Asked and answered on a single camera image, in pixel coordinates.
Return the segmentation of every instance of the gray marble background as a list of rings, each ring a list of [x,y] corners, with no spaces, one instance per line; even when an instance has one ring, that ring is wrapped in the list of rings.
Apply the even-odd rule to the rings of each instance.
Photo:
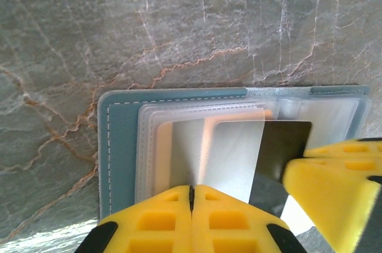
[[[382,0],[1,0],[0,251],[71,252],[97,222],[107,90],[366,84],[362,135],[381,135],[381,13]]]

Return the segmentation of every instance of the white stitching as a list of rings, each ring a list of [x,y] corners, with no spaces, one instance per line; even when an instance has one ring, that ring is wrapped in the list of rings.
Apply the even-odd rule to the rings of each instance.
[[[323,91],[323,92],[312,92],[310,95],[316,95],[316,94],[339,94],[339,93],[361,93],[365,95],[365,91],[363,90],[339,90],[339,91]]]
[[[213,98],[217,99],[228,99],[228,98],[243,98],[246,95],[239,95],[239,96],[227,96],[227,97],[208,97],[208,98],[197,98],[197,100],[209,100]],[[172,99],[172,100],[166,100],[167,102],[172,101],[191,101],[195,100],[195,98],[190,99]],[[111,178],[111,154],[110,154],[110,106],[111,105],[122,105],[122,104],[139,104],[139,103],[158,103],[158,102],[164,102],[165,100],[156,100],[156,101],[133,101],[133,102],[122,102],[122,103],[112,103],[107,106],[106,110],[106,116],[107,116],[107,175],[108,179],[107,182],[109,183],[109,214],[112,213],[112,178]]]

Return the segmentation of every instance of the marble surface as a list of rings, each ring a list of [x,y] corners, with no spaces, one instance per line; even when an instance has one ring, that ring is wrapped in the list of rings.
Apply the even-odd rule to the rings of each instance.
[[[1,6],[2,252],[72,252],[96,224],[96,105],[107,90],[366,84],[362,135],[382,134],[382,0]]]

